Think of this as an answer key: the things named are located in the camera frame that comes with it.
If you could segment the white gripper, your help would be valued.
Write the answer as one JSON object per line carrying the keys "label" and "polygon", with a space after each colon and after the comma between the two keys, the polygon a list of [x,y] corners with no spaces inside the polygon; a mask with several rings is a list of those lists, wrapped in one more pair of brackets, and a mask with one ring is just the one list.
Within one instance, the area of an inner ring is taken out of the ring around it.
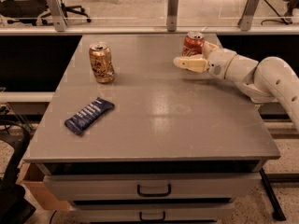
{"label": "white gripper", "polygon": [[205,59],[202,57],[176,57],[174,65],[196,73],[204,73],[208,69],[208,73],[213,77],[225,79],[226,70],[236,56],[235,51],[219,49],[219,46],[208,41],[204,42],[202,54]]}

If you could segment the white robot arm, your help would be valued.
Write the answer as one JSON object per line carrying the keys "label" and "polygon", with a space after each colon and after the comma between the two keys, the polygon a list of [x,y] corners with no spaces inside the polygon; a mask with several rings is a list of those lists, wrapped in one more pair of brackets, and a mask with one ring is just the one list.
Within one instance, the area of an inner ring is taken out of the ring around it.
{"label": "white robot arm", "polygon": [[176,57],[174,65],[231,81],[254,103],[278,100],[299,131],[299,78],[281,58],[271,56],[258,62],[205,42],[201,54]]}

